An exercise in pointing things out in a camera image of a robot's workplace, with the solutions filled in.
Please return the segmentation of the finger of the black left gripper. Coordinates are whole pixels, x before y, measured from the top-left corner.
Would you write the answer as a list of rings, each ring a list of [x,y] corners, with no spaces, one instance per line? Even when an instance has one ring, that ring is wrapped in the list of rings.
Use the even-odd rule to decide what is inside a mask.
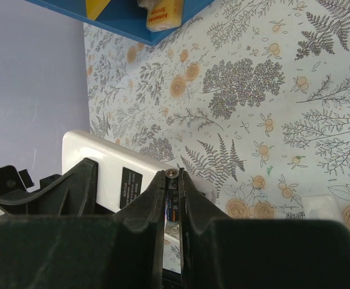
[[[84,158],[40,191],[15,190],[0,196],[0,210],[11,215],[89,216],[96,207],[98,163]]]

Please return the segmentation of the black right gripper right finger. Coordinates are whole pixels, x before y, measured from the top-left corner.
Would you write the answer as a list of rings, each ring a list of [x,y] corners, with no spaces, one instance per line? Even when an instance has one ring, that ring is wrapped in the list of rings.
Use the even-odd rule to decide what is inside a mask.
[[[186,288],[350,288],[350,232],[332,220],[233,219],[179,172]]]

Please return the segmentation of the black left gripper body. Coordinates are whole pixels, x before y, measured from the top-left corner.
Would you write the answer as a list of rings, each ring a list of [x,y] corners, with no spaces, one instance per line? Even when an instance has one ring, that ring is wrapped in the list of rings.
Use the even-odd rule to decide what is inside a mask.
[[[61,176],[54,174],[40,180],[40,188],[34,186],[26,169],[18,171],[8,165],[0,168],[1,211],[59,211],[61,209]]]

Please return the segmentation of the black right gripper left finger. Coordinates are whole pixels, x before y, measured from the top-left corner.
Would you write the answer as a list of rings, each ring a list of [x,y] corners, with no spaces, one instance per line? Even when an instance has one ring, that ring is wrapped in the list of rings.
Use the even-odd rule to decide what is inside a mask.
[[[0,288],[161,288],[165,173],[113,215],[0,217]]]

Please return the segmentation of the white remote control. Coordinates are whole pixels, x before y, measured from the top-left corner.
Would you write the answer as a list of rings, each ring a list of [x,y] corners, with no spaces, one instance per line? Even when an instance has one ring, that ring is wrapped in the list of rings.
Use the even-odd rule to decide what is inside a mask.
[[[66,173],[84,158],[98,163],[96,204],[114,212],[107,232],[96,247],[114,252],[162,253],[170,225],[165,216],[165,171],[179,171],[179,244],[184,256],[210,248],[207,230],[212,217],[221,217],[215,206],[216,193],[208,181],[190,175],[138,152],[97,138],[84,131],[69,131],[63,137],[62,166]]]

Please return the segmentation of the black battery single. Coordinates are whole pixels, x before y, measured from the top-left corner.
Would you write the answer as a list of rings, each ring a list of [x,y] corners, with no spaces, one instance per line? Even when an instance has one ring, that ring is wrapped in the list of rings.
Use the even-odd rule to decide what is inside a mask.
[[[165,216],[170,225],[179,222],[179,171],[167,169],[165,171]]]

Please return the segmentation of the white battery cover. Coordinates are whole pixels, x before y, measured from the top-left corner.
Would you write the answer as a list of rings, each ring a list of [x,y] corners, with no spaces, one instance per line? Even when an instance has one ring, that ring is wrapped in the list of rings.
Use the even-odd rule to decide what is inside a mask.
[[[333,220],[343,223],[342,211],[334,196],[306,196],[302,198],[306,219]]]

